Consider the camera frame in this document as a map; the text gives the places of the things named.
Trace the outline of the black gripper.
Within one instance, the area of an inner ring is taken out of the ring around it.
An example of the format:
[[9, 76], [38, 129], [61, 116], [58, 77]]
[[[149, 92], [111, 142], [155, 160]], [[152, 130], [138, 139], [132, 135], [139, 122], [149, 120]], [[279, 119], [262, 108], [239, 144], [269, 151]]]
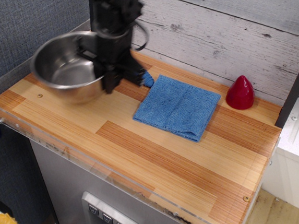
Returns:
[[143, 85], [142, 76], [146, 70], [131, 54], [131, 40], [131, 34], [105, 38], [95, 32], [77, 38], [78, 53], [92, 60], [96, 74], [104, 75], [102, 87], [108, 94], [113, 92], [121, 79]]

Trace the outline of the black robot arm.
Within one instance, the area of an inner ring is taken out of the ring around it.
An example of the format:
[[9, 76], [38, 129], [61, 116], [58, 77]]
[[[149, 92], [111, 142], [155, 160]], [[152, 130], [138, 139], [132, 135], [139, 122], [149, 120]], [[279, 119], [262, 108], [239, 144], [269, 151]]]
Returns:
[[93, 62], [102, 88], [110, 94], [122, 79], [143, 84], [145, 69], [131, 55], [133, 27], [141, 16], [139, 0], [89, 0], [92, 41], [77, 40], [77, 52]]

